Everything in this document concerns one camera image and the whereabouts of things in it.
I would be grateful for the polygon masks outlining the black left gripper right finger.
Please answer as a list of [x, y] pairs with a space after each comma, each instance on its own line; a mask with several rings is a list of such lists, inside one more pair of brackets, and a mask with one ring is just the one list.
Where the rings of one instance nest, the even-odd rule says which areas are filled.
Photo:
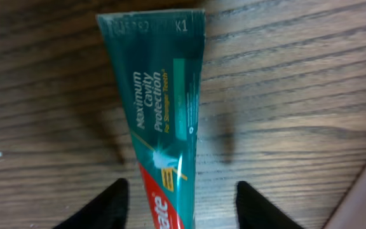
[[303, 229], [245, 181], [236, 189], [239, 229]]

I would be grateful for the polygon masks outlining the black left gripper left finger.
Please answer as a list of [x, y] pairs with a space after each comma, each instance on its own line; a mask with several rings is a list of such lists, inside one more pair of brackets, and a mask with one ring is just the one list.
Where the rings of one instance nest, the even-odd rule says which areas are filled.
[[125, 229], [128, 206], [128, 181], [120, 178], [53, 229]]

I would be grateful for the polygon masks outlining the Colgate toothpaste tube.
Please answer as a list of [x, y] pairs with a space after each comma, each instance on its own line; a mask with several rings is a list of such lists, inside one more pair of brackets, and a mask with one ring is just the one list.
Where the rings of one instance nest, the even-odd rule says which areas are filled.
[[194, 228], [205, 11], [105, 13], [97, 15], [97, 23], [154, 225]]

